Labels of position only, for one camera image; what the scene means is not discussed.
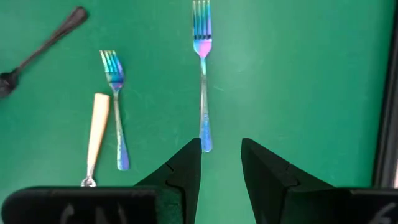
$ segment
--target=fork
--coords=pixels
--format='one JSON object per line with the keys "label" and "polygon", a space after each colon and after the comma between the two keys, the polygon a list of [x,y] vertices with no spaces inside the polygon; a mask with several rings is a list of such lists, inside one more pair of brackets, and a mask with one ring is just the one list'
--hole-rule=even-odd
{"label": "fork", "polygon": [[105,67],[106,79],[113,91],[114,113],[116,118],[116,134],[118,137],[118,169],[128,170],[130,168],[126,141],[124,140],[122,121],[119,110],[119,92],[123,87],[123,69],[114,50],[100,50],[102,62]]}
{"label": "fork", "polygon": [[213,148],[207,104],[206,57],[211,50],[210,0],[193,0],[193,49],[200,57],[200,133],[201,149],[210,152]]}

